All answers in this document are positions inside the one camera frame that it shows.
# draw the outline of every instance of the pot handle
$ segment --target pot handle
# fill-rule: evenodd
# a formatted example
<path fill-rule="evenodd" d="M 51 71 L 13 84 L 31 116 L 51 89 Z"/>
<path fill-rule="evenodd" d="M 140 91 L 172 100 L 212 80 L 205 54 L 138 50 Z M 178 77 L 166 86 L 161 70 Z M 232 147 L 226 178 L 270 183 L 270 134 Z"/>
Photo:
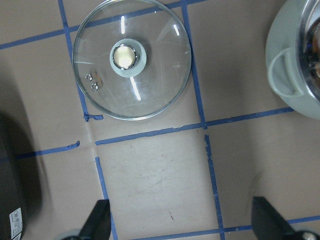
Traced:
<path fill-rule="evenodd" d="M 289 47 L 285 48 L 277 56 L 275 56 L 275 58 L 272 60 L 270 66 L 268 68 L 268 71 L 267 71 L 269 84 L 270 84 L 270 87 L 272 88 L 272 90 L 281 97 L 285 97 L 285 98 L 301 97 L 304 95 L 304 92 L 299 88 L 299 86 L 297 85 L 297 83 L 294 79 L 294 76 L 292 75 L 292 71 L 291 71 L 292 64 L 290 62 L 289 52 L 290 52 L 290 48 Z M 276 84 L 276 82 L 283 81 L 281 78 L 274 77 L 275 65 L 281 57 L 284 57 L 284 70 L 285 70 L 286 75 L 288 77 L 288 82 L 290 84 L 290 88 L 292 88 L 292 93 L 283 92 Z"/>

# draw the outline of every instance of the pot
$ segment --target pot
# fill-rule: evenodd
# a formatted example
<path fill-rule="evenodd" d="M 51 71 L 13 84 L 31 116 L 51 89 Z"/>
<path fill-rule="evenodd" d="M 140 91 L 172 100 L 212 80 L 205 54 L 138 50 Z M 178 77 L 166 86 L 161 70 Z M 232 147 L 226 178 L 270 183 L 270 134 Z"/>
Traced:
<path fill-rule="evenodd" d="M 270 87 L 291 108 L 314 119 L 320 119 L 319 1 L 288 0 L 266 43 Z"/>

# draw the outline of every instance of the floor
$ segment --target floor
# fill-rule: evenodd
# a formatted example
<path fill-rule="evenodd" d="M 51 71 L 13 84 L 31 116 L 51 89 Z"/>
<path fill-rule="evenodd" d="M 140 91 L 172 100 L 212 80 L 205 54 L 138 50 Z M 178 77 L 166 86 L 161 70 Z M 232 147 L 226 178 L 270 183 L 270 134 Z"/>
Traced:
<path fill-rule="evenodd" d="M 141 121 L 78 92 L 72 43 L 100 2 L 1 2 L 0 111 L 29 205 L 23 239 L 81 228 L 103 198 L 114 240 L 254 240 L 253 196 L 320 231 L 319 121 L 267 81 L 265 43 L 285 0 L 161 1 L 184 22 L 193 64 L 177 101 Z"/>

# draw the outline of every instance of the white label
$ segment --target white label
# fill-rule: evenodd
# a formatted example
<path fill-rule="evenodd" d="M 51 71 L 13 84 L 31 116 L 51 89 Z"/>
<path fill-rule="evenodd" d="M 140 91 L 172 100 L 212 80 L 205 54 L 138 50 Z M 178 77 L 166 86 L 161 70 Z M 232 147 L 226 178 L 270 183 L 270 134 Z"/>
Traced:
<path fill-rule="evenodd" d="M 22 232 L 22 214 L 21 207 L 19 207 L 14 212 L 10 213 L 10 225 L 11 225 L 11 239 L 20 240 Z"/>
<path fill-rule="evenodd" d="M 20 232 L 19 235 L 16 236 L 13 240 L 20 240 L 20 238 L 21 238 L 21 232 Z"/>

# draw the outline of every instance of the black object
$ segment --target black object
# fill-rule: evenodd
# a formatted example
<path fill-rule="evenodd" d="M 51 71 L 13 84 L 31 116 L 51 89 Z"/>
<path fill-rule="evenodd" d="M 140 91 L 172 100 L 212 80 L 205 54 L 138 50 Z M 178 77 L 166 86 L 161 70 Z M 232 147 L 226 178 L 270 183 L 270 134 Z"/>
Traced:
<path fill-rule="evenodd" d="M 264 198 L 253 197 L 251 224 L 258 240 L 320 240 L 311 231 L 295 231 Z"/>
<path fill-rule="evenodd" d="M 78 236 L 63 240 L 108 240 L 111 233 L 109 200 L 98 200 Z"/>
<path fill-rule="evenodd" d="M 22 239 L 27 210 L 15 155 L 0 115 L 0 240 Z"/>

